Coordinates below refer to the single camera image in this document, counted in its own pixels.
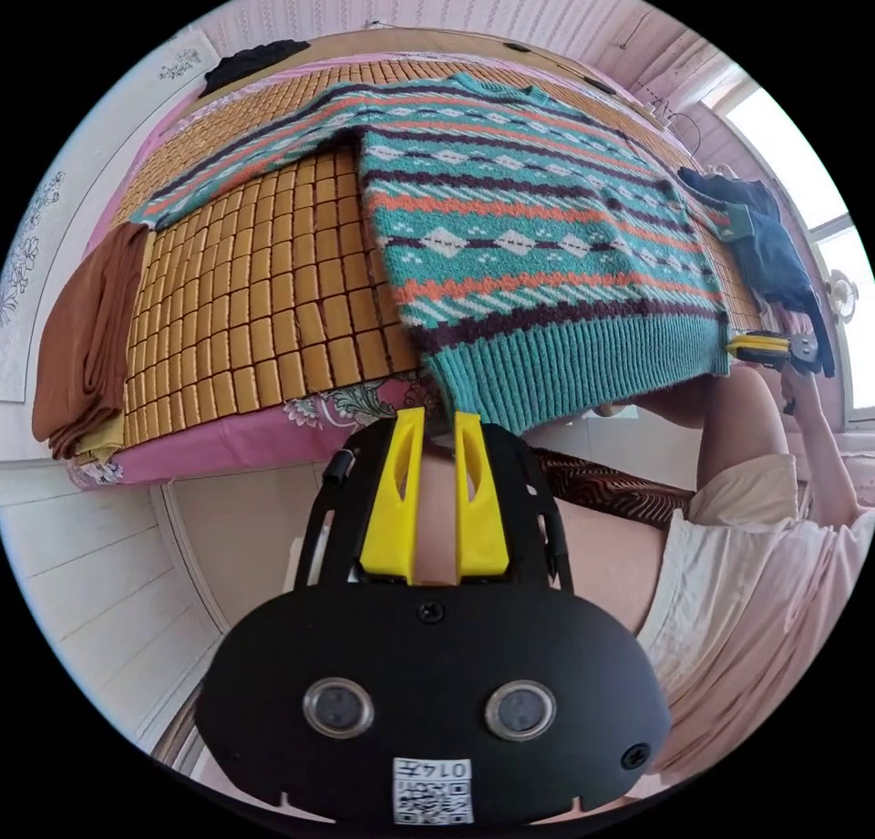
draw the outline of hand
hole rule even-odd
[[[781,394],[784,401],[795,401],[793,416],[800,428],[823,417],[818,383],[810,371],[801,373],[787,363],[781,368]]]

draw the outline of teal sweater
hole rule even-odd
[[[343,83],[232,141],[131,217],[158,229],[253,176],[353,139],[401,319],[450,409],[517,433],[726,374],[726,304],[688,198],[621,131],[538,88],[467,74]]]

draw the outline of label sticker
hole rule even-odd
[[[392,761],[395,823],[474,823],[470,760]]]

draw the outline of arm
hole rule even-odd
[[[791,366],[781,371],[781,390],[796,400],[795,417],[808,457],[811,516],[821,526],[850,526],[862,513],[848,469],[820,407],[813,374],[799,374]]]

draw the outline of sweater sleeve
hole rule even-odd
[[[249,131],[163,186],[131,217],[156,231],[205,203],[323,149],[338,136],[355,136],[366,122],[366,95],[348,83],[323,92],[302,109]]]

